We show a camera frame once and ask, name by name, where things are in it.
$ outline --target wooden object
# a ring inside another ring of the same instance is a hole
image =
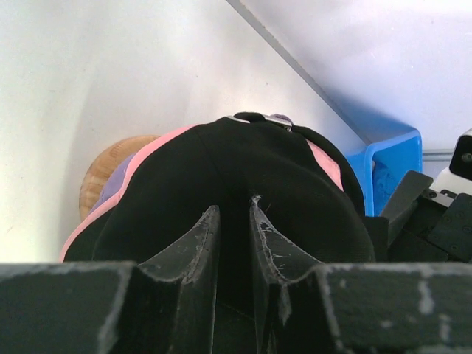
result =
[[[159,138],[143,135],[124,139],[103,151],[90,165],[80,188],[79,210],[83,221],[100,197],[103,187],[113,171],[131,154]]]

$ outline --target blue container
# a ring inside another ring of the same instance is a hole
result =
[[[347,160],[364,192],[366,215],[379,215],[409,170],[423,170],[421,135],[416,129],[373,142]]]

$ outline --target white surface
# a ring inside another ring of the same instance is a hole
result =
[[[224,0],[0,0],[0,261],[56,260],[112,143],[237,111],[361,142]]]
[[[425,149],[472,126],[472,1],[242,2],[333,99],[418,128]]]
[[[449,166],[449,161],[424,161],[423,173],[436,178],[447,166]]]

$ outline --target black mechanical part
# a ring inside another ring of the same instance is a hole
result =
[[[139,267],[0,265],[0,353],[210,353],[219,231],[212,206]]]

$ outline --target purple fabric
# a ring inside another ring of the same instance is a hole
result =
[[[132,154],[126,158],[125,161],[123,161],[115,171],[110,176],[110,179],[107,180],[105,183],[105,186],[102,189],[102,192],[100,193],[100,197],[98,198],[98,201],[95,203],[94,207],[91,208],[90,212],[93,212],[96,208],[98,208],[100,205],[102,205],[105,201],[107,201],[113,194],[118,192],[118,190],[121,188],[123,181],[125,180],[125,172],[126,169],[128,168],[128,165],[131,161],[131,159],[135,156],[136,154]]]

